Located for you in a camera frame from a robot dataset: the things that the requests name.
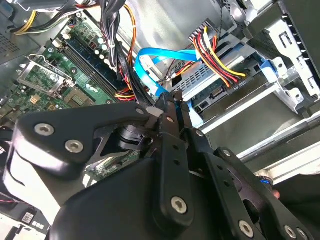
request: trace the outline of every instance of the metal frame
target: metal frame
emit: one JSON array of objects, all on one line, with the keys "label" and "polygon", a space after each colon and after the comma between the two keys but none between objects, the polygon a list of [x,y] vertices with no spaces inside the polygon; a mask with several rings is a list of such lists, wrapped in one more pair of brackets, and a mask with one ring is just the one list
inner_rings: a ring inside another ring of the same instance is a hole
[{"label": "metal frame", "polygon": [[278,161],[263,169],[273,179],[274,184],[279,184],[296,175],[320,173],[320,142],[307,147],[285,159]]},{"label": "metal frame", "polygon": [[299,45],[302,42],[297,42],[294,34],[292,33],[290,27],[284,20],[278,20],[272,26],[266,28],[269,31],[269,35],[273,40],[278,51],[291,59],[296,71],[299,73],[302,82],[304,83],[310,96],[316,96],[320,98],[320,88],[315,82],[315,78],[307,65],[308,60],[303,56],[302,50]]}]

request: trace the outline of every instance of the screw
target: screw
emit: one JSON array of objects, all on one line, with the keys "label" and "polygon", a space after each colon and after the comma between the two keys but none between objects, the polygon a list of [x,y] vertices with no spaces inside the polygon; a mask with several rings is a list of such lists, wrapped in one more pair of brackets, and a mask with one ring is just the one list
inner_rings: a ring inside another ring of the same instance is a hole
[{"label": "screw", "polygon": [[252,230],[252,227],[247,223],[246,221],[239,221],[239,227],[241,232],[244,233],[248,238],[253,238],[254,237],[254,231]]},{"label": "screw", "polygon": [[204,136],[204,134],[203,134],[201,131],[199,131],[199,130],[196,130],[195,132],[196,132],[196,134],[198,134],[200,137],[203,137],[203,136]]},{"label": "screw", "polygon": [[171,199],[171,206],[179,214],[185,214],[187,212],[187,209],[188,209],[186,202],[181,197],[178,197],[178,196],[174,196]]},{"label": "screw", "polygon": [[223,153],[227,156],[227,157],[231,157],[231,153],[228,150],[223,150]]},{"label": "screw", "polygon": [[145,112],[144,111],[142,111],[140,108],[137,108],[137,109],[135,109],[135,111],[138,113],[138,114],[145,114]]},{"label": "screw", "polygon": [[55,129],[53,126],[46,123],[39,123],[35,125],[34,131],[41,136],[50,136],[54,134]]},{"label": "screw", "polygon": [[302,238],[303,238],[304,240],[308,240],[308,239],[309,239],[308,236],[307,236],[307,234],[305,234],[305,232],[302,231],[300,228],[297,227],[296,230],[298,231],[298,233],[302,236]]},{"label": "screw", "polygon": [[167,116],[166,119],[167,119],[169,122],[171,122],[171,123],[174,123],[174,122],[175,122],[175,121],[174,121],[171,117],[169,117],[169,116]]},{"label": "screw", "polygon": [[284,226],[284,230],[292,239],[296,239],[297,238],[296,233],[292,230],[291,227],[285,225]]},{"label": "screw", "polygon": [[65,149],[70,153],[78,154],[84,150],[84,145],[78,140],[69,140],[65,143]]}]

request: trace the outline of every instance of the electronic component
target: electronic component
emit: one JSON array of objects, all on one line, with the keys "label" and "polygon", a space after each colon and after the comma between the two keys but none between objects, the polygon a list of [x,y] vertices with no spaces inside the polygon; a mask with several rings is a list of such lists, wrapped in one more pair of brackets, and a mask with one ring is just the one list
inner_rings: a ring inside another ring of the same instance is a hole
[{"label": "electronic component", "polygon": [[64,101],[72,108],[86,107],[93,105],[93,101],[83,91],[74,87],[64,98]]},{"label": "electronic component", "polygon": [[53,106],[53,105],[50,105],[50,106],[48,107],[48,110],[50,110],[50,111],[54,111],[54,110],[56,110],[56,107],[55,107],[55,106]]},{"label": "electronic component", "polygon": [[36,94],[31,97],[30,102],[33,104],[36,104],[40,99],[41,99],[41,97],[38,94]]},{"label": "electronic component", "polygon": [[95,50],[97,48],[97,44],[95,44],[93,41],[89,44],[89,47],[92,49],[92,50]]},{"label": "electronic component", "polygon": [[94,82],[101,88],[105,93],[107,93],[115,102],[118,100],[113,97],[116,93],[115,89],[108,84],[106,79],[102,76],[100,72],[97,71],[96,68],[92,67],[91,64],[88,64],[88,62],[78,54],[78,52],[72,48],[72,47],[65,47],[63,50],[63,53],[65,56],[70,59],[76,66],[79,67],[79,69],[88,77],[90,77],[91,81]]},{"label": "electronic component", "polygon": [[27,59],[29,63],[21,65],[24,70],[17,71],[21,84],[54,98],[61,97],[60,90],[63,87],[75,86],[73,78],[49,63],[45,56],[30,54]]}]

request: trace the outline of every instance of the gray metal panel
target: gray metal panel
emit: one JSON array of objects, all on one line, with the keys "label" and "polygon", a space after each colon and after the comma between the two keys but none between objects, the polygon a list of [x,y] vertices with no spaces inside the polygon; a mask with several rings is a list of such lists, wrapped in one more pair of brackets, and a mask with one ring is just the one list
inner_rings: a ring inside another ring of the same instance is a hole
[{"label": "gray metal panel", "polygon": [[15,36],[8,31],[12,22],[0,14],[0,65],[36,50],[39,46],[27,35]]}]

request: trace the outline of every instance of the wire bundle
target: wire bundle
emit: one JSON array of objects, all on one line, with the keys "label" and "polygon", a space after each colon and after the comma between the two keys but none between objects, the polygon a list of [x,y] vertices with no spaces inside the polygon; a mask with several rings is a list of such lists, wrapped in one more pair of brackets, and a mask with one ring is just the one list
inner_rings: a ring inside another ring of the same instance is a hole
[{"label": "wire bundle", "polygon": [[25,25],[18,27],[16,29],[11,30],[10,32],[14,35],[20,35],[22,33],[25,33],[28,31],[29,28],[31,28],[31,25],[34,23],[35,19],[38,17],[39,13],[36,11],[32,11],[30,18],[25,23]]},{"label": "wire bundle", "polygon": [[53,29],[54,27],[56,27],[58,24],[60,24],[66,18],[68,18],[68,17],[70,17],[80,11],[81,10],[74,11],[74,9],[73,9],[73,10],[69,10],[67,12],[59,12],[51,20],[49,20],[45,24],[42,24],[40,26],[30,27],[23,32],[19,31],[19,32],[15,32],[14,34],[19,36],[19,35],[25,35],[25,34],[41,34],[41,33],[47,32],[47,31]]},{"label": "wire bundle", "polygon": [[197,37],[193,39],[193,45],[204,63],[215,74],[219,75],[225,85],[230,88],[231,85],[237,83],[241,77],[246,77],[246,75],[244,73],[232,71],[221,62],[215,53],[217,36],[213,37],[213,46],[211,46],[207,31],[208,27],[205,27],[204,31],[200,32]]},{"label": "wire bundle", "polygon": [[[124,8],[126,9],[126,11],[129,13],[130,18],[131,18],[131,22],[132,22],[132,28],[133,28],[133,36],[132,36],[132,40],[131,40],[131,45],[130,45],[130,49],[127,55],[127,62],[129,64],[130,67],[133,66],[133,50],[134,50],[134,46],[136,44],[136,39],[137,39],[137,28],[136,28],[136,18],[131,10],[131,8],[128,5],[124,5]],[[128,74],[124,74],[123,73],[123,68],[120,65],[119,66],[119,72],[122,76],[122,78],[124,79],[125,83],[127,84],[127,88],[122,90],[122,91],[118,91],[115,95],[115,97],[117,97],[120,101],[124,101],[124,102],[128,102],[128,101],[133,101],[136,99],[131,83],[130,83],[130,79],[128,77]]]},{"label": "wire bundle", "polygon": [[100,0],[101,31],[109,45],[109,62],[112,68],[117,68],[116,34],[120,25],[120,9],[126,0]]}]

